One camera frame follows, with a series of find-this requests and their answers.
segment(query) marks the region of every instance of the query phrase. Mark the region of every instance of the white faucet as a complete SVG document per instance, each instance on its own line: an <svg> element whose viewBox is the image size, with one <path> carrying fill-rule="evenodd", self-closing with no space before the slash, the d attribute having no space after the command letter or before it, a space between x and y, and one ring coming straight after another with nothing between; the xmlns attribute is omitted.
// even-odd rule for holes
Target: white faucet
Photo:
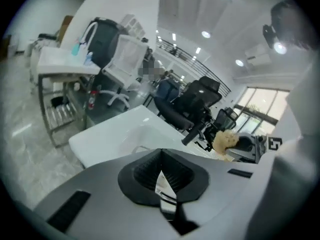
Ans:
<svg viewBox="0 0 320 240"><path fill-rule="evenodd" d="M88 48L91 44L92 39L94 38L97 28L98 28L98 23L97 22L92 22L85 30L82 39L81 39L81 43L84 43L86 41L87 35L89 33L89 31L91 30L91 28L94 27L93 32L90 36L89 42L86 44L86 47Z"/></svg>

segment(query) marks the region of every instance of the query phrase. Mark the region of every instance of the white mesh chair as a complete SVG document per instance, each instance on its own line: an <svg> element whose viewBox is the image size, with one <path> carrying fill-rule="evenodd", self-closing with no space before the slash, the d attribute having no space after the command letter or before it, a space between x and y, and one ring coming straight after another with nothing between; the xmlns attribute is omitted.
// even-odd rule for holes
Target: white mesh chair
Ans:
<svg viewBox="0 0 320 240"><path fill-rule="evenodd" d="M120 85L117 92L111 90L100 90L101 94L111 94L108 106L111 106L115 99L121 100L125 104L125 109L130 107L129 96L120 93L122 89L135 91L140 87L136 80L138 68L141 66L146 54L148 45L135 37L121 34L119 35L117 46L112 60L102 69L102 73L112 81Z"/></svg>

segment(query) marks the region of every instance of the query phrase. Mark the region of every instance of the yellow fluffy object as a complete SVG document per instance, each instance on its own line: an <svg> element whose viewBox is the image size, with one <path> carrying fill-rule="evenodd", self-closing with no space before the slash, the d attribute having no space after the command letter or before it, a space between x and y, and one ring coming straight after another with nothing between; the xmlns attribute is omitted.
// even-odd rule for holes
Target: yellow fluffy object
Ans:
<svg viewBox="0 0 320 240"><path fill-rule="evenodd" d="M239 141L239 136L232 130L218 131L212 143L213 149L221 154L226 154L226 148L234 147Z"/></svg>

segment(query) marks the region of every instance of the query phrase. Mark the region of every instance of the ceiling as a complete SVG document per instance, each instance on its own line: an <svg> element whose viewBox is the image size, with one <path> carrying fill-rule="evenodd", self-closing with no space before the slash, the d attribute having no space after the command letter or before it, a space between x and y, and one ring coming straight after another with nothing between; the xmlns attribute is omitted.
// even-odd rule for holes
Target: ceiling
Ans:
<svg viewBox="0 0 320 240"><path fill-rule="evenodd" d="M271 24L270 9L283 0L160 0L158 30L163 40L195 55L214 71L219 69L233 78L303 72L313 52L289 47L284 55L270 49L262 26ZM211 33L204 38L202 31ZM263 53L263 60L247 62L250 54ZM235 64L239 59L244 67Z"/></svg>

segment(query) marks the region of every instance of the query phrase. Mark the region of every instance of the black metal railing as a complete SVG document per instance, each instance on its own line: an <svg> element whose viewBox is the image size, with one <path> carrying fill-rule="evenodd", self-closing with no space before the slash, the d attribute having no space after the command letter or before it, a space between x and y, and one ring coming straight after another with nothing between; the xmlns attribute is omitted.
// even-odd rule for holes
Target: black metal railing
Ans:
<svg viewBox="0 0 320 240"><path fill-rule="evenodd" d="M174 45L172 43L165 41L163 39L162 39L162 42L159 42L159 40L157 39L156 45L159 48L163 49L164 51L184 61L184 63L186 63L188 66L194 69L201 76L206 76L219 82L220 83L219 93L221 93L222 96L226 97L231 92L231 90L225 85L224 82L221 81L219 77L217 77L209 68L207 68L197 59L193 60L193 56L191 56L189 53L185 52L179 47L176 47L176 49L174 49Z"/></svg>

